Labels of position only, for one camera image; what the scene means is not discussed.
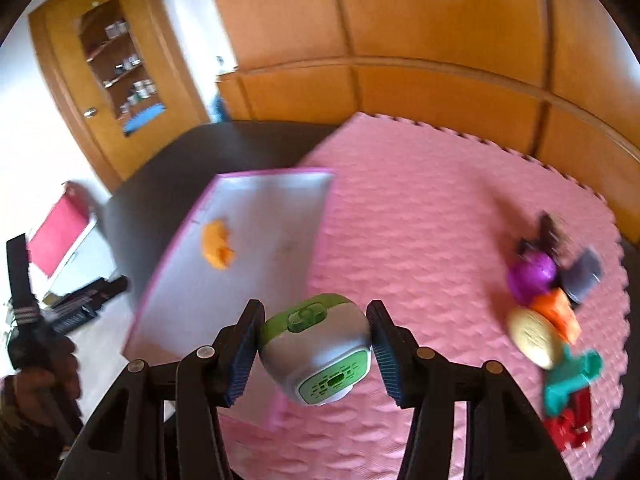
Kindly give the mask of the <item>person's left hand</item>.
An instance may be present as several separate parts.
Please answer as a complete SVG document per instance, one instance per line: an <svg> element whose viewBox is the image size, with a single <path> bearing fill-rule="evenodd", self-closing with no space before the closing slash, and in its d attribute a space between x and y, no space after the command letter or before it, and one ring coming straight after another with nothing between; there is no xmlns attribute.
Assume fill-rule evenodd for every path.
<svg viewBox="0 0 640 480"><path fill-rule="evenodd" d="M54 346L54 371L26 367L1 381L1 449L9 460L35 465L57 463L66 444L56 428L52 401L55 386L75 402L81 395L76 346L67 337Z"/></svg>

